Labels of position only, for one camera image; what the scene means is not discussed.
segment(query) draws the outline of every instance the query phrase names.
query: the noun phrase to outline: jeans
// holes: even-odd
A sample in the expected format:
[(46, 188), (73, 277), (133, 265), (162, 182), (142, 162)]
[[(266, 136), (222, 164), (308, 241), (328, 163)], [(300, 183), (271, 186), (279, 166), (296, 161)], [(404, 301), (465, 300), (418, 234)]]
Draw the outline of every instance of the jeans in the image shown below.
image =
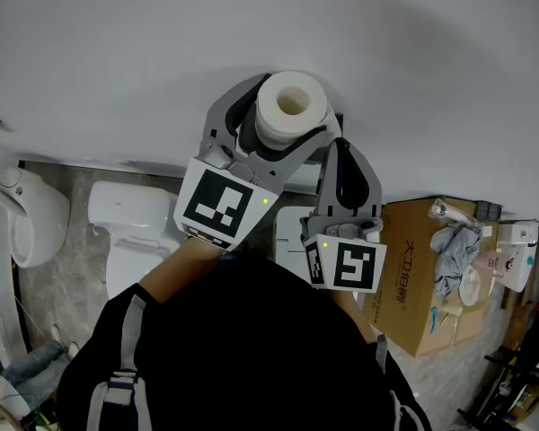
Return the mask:
[(57, 389), (70, 360), (64, 348), (51, 341), (4, 369), (2, 376), (34, 410)]

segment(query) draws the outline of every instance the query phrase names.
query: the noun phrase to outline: tiled floor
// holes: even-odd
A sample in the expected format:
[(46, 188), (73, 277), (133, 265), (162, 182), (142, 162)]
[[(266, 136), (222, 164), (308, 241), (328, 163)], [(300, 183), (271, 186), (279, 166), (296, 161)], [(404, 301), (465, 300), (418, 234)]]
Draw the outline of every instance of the tiled floor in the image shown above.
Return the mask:
[[(103, 284), (109, 235), (88, 223), (88, 198), (97, 180), (159, 187), (178, 193), (181, 180), (125, 172), (96, 171), (45, 163), (27, 163), (46, 183), (66, 195), (71, 202), (70, 224), (62, 251), (49, 263), (20, 270), (22, 304), (30, 315), (27, 325), (34, 347), (43, 343), (53, 321), (66, 341), (83, 345), (108, 297)], [(273, 218), (283, 206), (311, 206), (313, 197), (291, 193), (279, 202), (253, 231), (249, 243), (266, 255), (271, 254)], [(457, 408), (469, 405), (480, 384), (487, 362), (483, 355), (494, 351), (503, 340), (509, 314), (499, 308), (502, 288), (496, 287), (490, 300), (484, 330), (479, 338), (439, 355), (413, 359), (399, 347), (390, 350), (403, 370), (418, 401), (427, 411), (434, 430), (447, 429), (457, 420)]]

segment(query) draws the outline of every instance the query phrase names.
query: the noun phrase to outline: toilet paper roll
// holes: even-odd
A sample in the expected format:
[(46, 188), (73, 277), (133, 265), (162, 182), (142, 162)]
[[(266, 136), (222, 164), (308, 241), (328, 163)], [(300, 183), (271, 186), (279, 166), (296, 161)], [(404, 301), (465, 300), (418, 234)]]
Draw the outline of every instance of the toilet paper roll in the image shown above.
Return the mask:
[(337, 119), (322, 86), (299, 72), (272, 75), (260, 88), (257, 100), (256, 131), (260, 141), (274, 150), (283, 150), (325, 120)]

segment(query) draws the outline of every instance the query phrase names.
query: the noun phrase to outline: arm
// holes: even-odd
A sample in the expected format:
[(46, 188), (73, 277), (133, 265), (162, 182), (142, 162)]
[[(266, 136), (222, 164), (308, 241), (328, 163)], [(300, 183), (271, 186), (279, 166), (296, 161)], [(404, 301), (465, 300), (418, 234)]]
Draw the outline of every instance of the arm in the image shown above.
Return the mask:
[(185, 286), (214, 269), (223, 253), (224, 250), (191, 237), (166, 261), (150, 271), (140, 285), (157, 302), (167, 302)]
[(22, 425), (20, 425), (20, 422), (14, 418), (8, 410), (6, 410), (4, 407), (0, 405), (0, 418), (5, 419), (8, 423), (10, 423), (10, 426), (14, 428), (15, 431), (23, 431)]
[(329, 291), (328, 295), (356, 323), (366, 342), (376, 343), (377, 337), (371, 329), (369, 322), (367, 322), (366, 315), (359, 310), (358, 303), (353, 298), (353, 294), (345, 291)]

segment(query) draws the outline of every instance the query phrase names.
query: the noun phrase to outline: toilet tank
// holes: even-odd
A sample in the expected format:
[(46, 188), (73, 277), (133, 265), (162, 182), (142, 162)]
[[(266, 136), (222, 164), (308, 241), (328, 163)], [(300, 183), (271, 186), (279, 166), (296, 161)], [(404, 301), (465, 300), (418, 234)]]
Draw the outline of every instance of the toilet tank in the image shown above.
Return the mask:
[(171, 199), (163, 189), (98, 181), (90, 193), (88, 219), (109, 232), (136, 227), (161, 233), (168, 225)]

